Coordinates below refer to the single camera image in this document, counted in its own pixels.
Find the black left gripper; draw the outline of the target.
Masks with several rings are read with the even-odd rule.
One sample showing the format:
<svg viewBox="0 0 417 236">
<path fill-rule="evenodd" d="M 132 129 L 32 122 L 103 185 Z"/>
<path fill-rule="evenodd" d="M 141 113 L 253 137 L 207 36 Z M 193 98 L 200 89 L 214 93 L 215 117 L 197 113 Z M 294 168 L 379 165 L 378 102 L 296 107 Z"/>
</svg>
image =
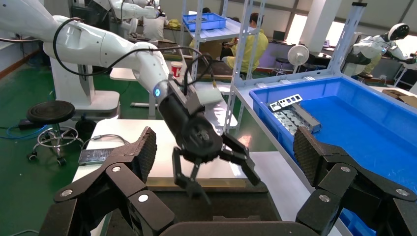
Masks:
<svg viewBox="0 0 417 236">
<path fill-rule="evenodd" d="M 248 147 L 229 133 L 219 136 L 202 113 L 190 114 L 174 94 L 165 97 L 158 104 L 158 110 L 180 147 L 175 147 L 172 153 L 174 183 L 184 189 L 189 197 L 202 197 L 211 205 L 211 200 L 196 177 L 201 163 L 210 162 L 218 156 L 239 165 L 252 185 L 261 182 L 254 170 L 255 163 L 250 158 Z M 181 156 L 193 163 L 189 177 L 182 173 Z"/>
</svg>

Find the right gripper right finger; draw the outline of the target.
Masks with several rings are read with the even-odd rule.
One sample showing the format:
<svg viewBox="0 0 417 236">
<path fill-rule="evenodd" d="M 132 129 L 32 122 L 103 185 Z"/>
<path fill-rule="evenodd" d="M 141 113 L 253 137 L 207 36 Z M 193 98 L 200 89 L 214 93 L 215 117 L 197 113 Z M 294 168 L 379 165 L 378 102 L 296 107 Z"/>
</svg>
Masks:
<svg viewBox="0 0 417 236">
<path fill-rule="evenodd" d="M 379 236 L 416 235 L 417 196 L 411 189 L 365 169 L 342 147 L 318 141 L 305 127 L 297 129 L 293 151 L 314 188 L 297 223 L 326 236 L 346 209 Z"/>
</svg>

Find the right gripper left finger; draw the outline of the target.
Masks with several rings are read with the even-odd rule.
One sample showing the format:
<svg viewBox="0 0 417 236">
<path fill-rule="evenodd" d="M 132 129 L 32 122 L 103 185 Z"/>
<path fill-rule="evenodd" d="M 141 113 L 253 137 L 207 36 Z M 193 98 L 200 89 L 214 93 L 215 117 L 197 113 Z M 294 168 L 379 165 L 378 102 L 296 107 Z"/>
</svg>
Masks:
<svg viewBox="0 0 417 236">
<path fill-rule="evenodd" d="M 40 235 L 88 236 L 115 209 L 136 235 L 162 234 L 176 217 L 146 186 L 156 151 L 156 134 L 150 127 L 137 141 L 115 148 L 98 169 L 55 194 Z"/>
</svg>

